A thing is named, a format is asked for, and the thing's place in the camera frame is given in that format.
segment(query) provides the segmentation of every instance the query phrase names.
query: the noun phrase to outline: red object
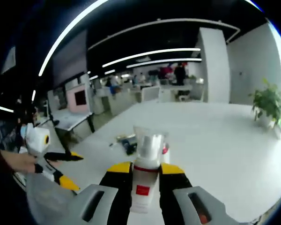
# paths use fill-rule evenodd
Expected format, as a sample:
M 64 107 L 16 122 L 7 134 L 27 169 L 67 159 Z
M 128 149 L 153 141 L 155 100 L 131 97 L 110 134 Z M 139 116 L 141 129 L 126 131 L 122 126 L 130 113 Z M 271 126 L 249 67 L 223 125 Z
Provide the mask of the red object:
M 137 195 L 149 195 L 150 187 L 136 185 L 136 194 Z
M 163 148 L 163 154 L 167 153 L 168 150 L 169 150 L 168 148 L 164 147 L 164 148 Z
M 144 171 L 144 172 L 150 172 L 150 173 L 157 173 L 158 172 L 158 169 L 157 170 L 146 169 L 146 168 L 138 167 L 136 165 L 133 167 L 133 169 L 139 170 L 139 171 Z
M 200 214 L 199 218 L 200 218 L 201 224 L 207 224 L 209 222 L 207 217 L 205 215 L 203 215 L 203 214 Z

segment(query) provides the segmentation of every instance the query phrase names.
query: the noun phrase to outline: red label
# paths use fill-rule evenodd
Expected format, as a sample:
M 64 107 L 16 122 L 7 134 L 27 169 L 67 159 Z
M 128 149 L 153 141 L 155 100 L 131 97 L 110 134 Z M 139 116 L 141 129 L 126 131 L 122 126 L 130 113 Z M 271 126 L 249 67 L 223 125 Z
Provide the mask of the red label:
M 163 154 L 167 153 L 168 150 L 169 150 L 168 148 L 164 147 L 164 148 L 163 148 Z
M 137 195 L 149 195 L 150 187 L 136 185 L 136 194 Z

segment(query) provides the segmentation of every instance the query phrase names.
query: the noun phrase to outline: person's arm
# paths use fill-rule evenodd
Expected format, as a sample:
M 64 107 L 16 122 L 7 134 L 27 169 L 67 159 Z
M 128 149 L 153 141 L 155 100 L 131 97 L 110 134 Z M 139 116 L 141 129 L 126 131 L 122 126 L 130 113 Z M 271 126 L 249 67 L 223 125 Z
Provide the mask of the person's arm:
M 28 153 L 14 153 L 5 150 L 0 150 L 0 154 L 6 161 L 7 165 L 16 172 L 34 173 L 37 162 L 36 158 Z

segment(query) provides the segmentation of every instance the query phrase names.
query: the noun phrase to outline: human hand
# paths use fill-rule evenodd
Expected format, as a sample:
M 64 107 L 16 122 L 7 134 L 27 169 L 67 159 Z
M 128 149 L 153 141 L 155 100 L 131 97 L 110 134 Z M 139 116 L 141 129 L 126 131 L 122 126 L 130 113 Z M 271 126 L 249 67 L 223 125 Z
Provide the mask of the human hand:
M 0 150 L 0 152 L 9 167 L 14 171 L 22 173 L 35 173 L 35 163 L 37 163 L 37 159 L 34 156 L 27 152 L 21 154 L 4 150 Z M 60 164 L 60 162 L 52 161 L 49 163 L 54 167 Z

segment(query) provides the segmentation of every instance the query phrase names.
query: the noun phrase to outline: office desk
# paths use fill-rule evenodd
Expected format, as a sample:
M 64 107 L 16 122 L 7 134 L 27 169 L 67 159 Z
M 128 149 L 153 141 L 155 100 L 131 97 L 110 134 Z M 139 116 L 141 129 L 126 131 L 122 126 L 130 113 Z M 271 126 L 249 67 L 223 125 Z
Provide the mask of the office desk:
M 128 90 L 120 91 L 114 96 L 109 92 L 100 92 L 98 97 L 105 98 L 103 105 L 105 109 L 110 109 L 113 116 L 119 115 L 130 106 L 136 103 L 131 93 Z
M 41 117 L 39 118 L 39 120 L 36 121 L 36 123 L 39 123 L 39 124 L 37 125 L 37 127 L 41 127 L 42 125 L 44 125 L 44 124 L 45 124 L 46 122 L 48 122 L 49 120 L 50 120 L 49 117 L 41 116 Z
M 160 85 L 162 90 L 192 90 L 192 85 L 183 85 L 183 86 L 178 86 L 178 85 Z
M 161 85 L 159 100 L 160 102 L 175 102 L 178 91 L 192 90 L 192 85 L 176 86 L 176 85 Z
M 68 109 L 62 109 L 52 112 L 53 118 L 55 120 L 59 120 L 59 124 L 55 126 L 55 129 L 65 131 L 63 135 L 57 132 L 60 142 L 65 150 L 69 150 L 69 149 L 67 143 L 64 140 L 64 136 L 67 133 L 73 133 L 73 129 L 77 127 L 79 124 L 81 124 L 82 122 L 84 122 L 85 120 L 88 121 L 91 132 L 92 133 L 95 132 L 93 121 L 91 118 L 92 115 L 93 113 L 91 112 L 72 113 Z
M 74 146 L 85 159 L 60 170 L 82 190 L 98 184 L 110 166 L 135 159 L 118 145 L 109 147 L 116 136 L 132 134 L 133 125 L 169 132 L 170 162 L 239 222 L 256 219 L 281 197 L 281 141 L 258 127 L 248 105 L 135 104 Z M 150 212 L 130 213 L 127 224 L 163 224 L 158 190 Z
M 136 86 L 140 86 L 140 87 L 151 87 L 151 86 L 152 86 L 152 83 L 151 83 L 151 82 L 137 83 Z

